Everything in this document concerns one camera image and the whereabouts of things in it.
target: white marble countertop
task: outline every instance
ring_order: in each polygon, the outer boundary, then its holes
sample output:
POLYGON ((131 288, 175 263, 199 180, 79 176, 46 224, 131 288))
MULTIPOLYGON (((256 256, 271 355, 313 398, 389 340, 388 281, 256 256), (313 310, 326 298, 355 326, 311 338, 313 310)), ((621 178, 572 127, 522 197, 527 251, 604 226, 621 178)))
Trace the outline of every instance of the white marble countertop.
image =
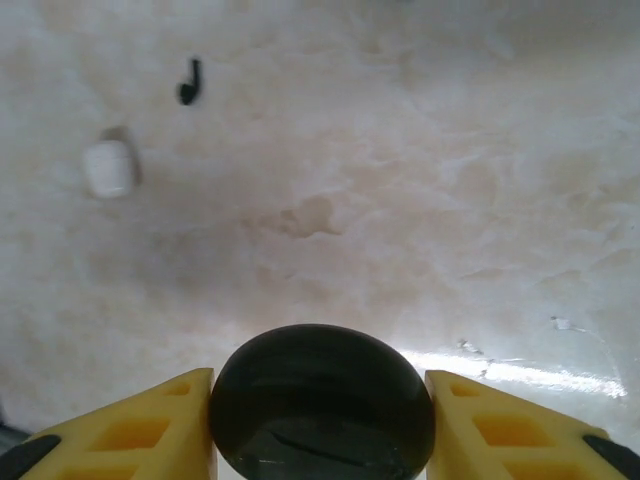
POLYGON ((0 75, 14 424, 323 322, 640 450, 637 1, 7 0, 0 75), (99 201, 116 125, 144 180, 99 201))

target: rectangular hole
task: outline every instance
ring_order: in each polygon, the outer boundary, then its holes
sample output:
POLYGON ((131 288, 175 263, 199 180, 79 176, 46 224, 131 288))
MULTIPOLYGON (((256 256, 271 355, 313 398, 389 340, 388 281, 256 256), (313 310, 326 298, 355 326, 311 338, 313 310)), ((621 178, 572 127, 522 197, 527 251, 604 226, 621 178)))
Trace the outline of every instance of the rectangular hole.
POLYGON ((451 393, 456 397, 478 397, 480 394, 471 387, 462 385, 460 383, 454 383, 451 385, 451 393))
POLYGON ((169 387, 169 389, 165 392, 165 395, 182 396, 187 395, 190 390, 191 385, 189 385, 187 382, 180 382, 169 387))
POLYGON ((516 415, 480 415, 473 419, 492 447, 550 447, 551 439, 530 418, 516 415))
POLYGON ((592 480, 575 465, 554 463, 507 463, 513 480, 592 480))
POLYGON ((122 420, 114 423, 98 438, 89 451, 153 448, 169 426, 167 418, 122 420))
POLYGON ((131 480, 137 467, 67 470, 57 480, 131 480))

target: dark green sphere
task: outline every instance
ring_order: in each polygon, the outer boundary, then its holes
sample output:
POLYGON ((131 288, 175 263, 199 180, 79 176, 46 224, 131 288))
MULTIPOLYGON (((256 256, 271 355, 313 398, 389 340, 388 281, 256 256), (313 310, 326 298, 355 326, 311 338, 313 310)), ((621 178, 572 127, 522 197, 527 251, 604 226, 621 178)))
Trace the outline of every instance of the dark green sphere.
POLYGON ((411 480, 433 451, 427 389, 362 333, 296 325, 240 347, 217 378, 209 425, 248 480, 411 480))

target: marble surface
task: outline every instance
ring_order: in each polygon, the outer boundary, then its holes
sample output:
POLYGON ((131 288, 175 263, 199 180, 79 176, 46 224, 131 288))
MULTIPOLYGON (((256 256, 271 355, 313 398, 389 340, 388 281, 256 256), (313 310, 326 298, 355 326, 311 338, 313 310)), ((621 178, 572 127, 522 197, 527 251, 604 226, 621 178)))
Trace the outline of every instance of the marble surface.
POLYGON ((0 145, 16 425, 324 322, 640 450, 637 1, 5 0, 0 145))

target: black rubber pad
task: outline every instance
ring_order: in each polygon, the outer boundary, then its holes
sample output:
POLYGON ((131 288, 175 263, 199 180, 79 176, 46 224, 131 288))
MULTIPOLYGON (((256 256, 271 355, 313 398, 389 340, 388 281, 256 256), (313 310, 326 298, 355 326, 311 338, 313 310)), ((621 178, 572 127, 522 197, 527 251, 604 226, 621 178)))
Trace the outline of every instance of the black rubber pad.
POLYGON ((57 435, 45 435, 13 447, 0 457, 0 479, 18 480, 61 441, 57 435))
POLYGON ((229 358, 209 427, 247 480, 412 480, 433 451, 435 411, 422 377, 388 345, 295 325, 229 358))
POLYGON ((582 438, 628 480, 640 480, 640 457, 633 450, 595 435, 582 438))

